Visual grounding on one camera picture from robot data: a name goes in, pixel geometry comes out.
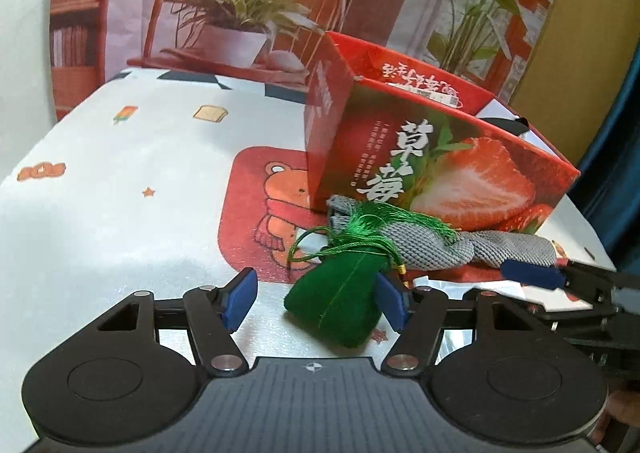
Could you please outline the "person's right hand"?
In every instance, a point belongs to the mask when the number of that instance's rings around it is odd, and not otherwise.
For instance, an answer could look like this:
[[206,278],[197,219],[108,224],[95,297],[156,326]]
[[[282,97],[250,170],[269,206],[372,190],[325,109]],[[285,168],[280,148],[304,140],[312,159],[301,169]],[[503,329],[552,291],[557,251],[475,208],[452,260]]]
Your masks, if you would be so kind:
[[640,423],[640,395],[638,392],[617,389],[608,395],[605,410],[596,428],[591,434],[594,443],[600,443],[611,419],[632,427],[639,427]]

